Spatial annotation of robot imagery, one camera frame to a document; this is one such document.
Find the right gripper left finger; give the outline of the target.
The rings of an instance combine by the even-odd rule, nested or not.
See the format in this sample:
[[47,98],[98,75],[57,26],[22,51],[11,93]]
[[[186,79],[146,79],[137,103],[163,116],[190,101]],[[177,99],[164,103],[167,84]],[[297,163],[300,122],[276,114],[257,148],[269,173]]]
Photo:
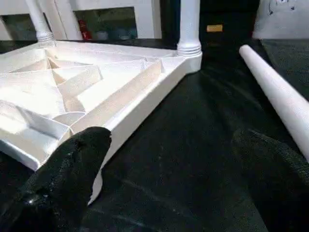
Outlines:
[[63,142],[0,214],[2,232],[77,232],[112,142],[89,127]]

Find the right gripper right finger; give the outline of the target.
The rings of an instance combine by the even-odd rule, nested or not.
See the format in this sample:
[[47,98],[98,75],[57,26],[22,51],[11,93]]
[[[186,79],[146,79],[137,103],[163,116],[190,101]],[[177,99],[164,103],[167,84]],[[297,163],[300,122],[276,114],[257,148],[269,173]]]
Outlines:
[[287,144],[253,130],[237,130],[232,148],[267,230],[309,230],[309,164]]

